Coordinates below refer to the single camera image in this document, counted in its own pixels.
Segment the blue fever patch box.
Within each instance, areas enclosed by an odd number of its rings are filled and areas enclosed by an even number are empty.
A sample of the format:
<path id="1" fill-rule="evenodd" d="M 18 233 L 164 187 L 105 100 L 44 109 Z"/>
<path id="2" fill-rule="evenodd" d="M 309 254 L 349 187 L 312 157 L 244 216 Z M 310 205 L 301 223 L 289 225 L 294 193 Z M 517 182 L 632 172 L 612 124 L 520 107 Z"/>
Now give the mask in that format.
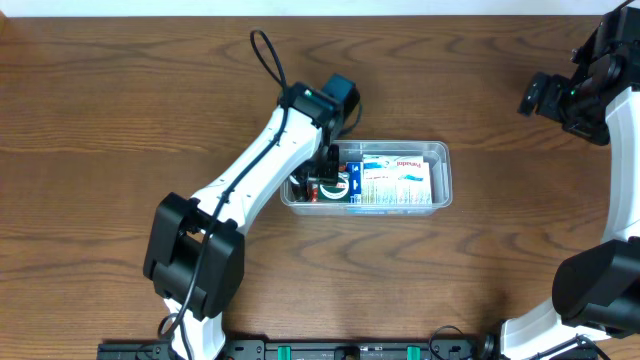
<path id="1" fill-rule="evenodd" d="M 359 162 L 347 162 L 346 170 L 350 174 L 350 203 L 354 205 L 358 211 L 379 213 L 379 214 L 400 214 L 403 212 L 419 211 L 429 208 L 433 204 L 428 205 L 375 205 L 364 204 L 362 202 L 362 180 L 361 173 L 363 170 L 362 160 Z"/>

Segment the green Zam-Buk box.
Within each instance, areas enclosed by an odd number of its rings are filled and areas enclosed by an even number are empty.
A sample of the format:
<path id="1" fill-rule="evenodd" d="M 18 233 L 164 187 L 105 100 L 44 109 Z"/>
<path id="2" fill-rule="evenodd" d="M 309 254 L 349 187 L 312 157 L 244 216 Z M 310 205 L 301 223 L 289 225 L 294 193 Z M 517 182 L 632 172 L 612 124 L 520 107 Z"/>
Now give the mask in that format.
<path id="1" fill-rule="evenodd" d="M 319 202 L 350 202 L 350 174 L 348 172 L 338 173 L 338 182 L 335 185 L 319 185 Z"/>

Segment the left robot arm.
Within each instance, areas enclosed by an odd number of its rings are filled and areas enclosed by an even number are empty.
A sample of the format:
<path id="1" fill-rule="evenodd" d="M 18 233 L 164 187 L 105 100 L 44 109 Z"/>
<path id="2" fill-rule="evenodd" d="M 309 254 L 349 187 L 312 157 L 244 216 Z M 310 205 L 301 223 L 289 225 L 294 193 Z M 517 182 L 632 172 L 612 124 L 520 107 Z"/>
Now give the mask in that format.
<path id="1" fill-rule="evenodd" d="M 226 336 L 222 314 L 244 277 L 245 237 L 284 183 L 308 200 L 311 184 L 339 179 L 335 143 L 359 107 L 354 82 L 332 75 L 321 89 L 297 82 L 280 95 L 262 133 L 218 178 L 155 211 L 143 274 L 169 309 L 161 329 L 171 359 L 215 359 Z"/>

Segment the dark syrup bottle white cap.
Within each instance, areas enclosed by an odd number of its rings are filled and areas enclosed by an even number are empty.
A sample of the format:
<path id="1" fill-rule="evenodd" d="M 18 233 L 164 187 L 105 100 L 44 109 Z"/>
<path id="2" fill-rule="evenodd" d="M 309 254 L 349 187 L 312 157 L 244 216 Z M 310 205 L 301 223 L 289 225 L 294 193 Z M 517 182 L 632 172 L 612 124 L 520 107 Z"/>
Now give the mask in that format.
<path id="1" fill-rule="evenodd" d="M 308 180 L 297 175 L 290 175 L 291 192 L 295 202 L 307 202 L 309 200 Z"/>

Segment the red Panadol ActiFast box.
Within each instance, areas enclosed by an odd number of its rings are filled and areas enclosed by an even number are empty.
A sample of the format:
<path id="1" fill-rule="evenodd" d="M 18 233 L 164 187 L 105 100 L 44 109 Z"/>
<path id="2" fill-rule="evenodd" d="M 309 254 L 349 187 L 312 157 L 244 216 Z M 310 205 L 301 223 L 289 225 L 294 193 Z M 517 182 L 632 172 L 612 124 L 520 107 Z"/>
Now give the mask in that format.
<path id="1" fill-rule="evenodd" d="M 310 201 L 317 202 L 319 199 L 319 185 L 317 183 L 312 183 L 309 185 L 309 194 Z"/>

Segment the white Panadol box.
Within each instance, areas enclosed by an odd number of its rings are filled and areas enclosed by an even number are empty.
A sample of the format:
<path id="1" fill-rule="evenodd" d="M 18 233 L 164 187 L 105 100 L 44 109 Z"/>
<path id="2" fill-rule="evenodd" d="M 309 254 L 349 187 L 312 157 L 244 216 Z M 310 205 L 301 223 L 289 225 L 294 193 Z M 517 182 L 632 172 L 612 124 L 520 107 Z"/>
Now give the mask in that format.
<path id="1" fill-rule="evenodd" d="M 362 202 L 375 205 L 432 203 L 431 170 L 422 156 L 364 155 Z"/>

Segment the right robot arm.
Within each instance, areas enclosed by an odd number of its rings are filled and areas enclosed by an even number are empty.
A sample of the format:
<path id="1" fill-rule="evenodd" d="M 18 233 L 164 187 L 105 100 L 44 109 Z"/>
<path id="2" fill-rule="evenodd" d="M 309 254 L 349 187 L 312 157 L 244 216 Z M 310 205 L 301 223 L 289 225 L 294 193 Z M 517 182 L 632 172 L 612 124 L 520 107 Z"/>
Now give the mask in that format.
<path id="1" fill-rule="evenodd" d="M 639 9 L 625 1 L 574 49 L 572 76 L 536 73 L 518 107 L 609 149 L 599 243 L 564 260 L 550 297 L 503 321 L 484 359 L 603 359 L 599 342 L 639 332 Z"/>

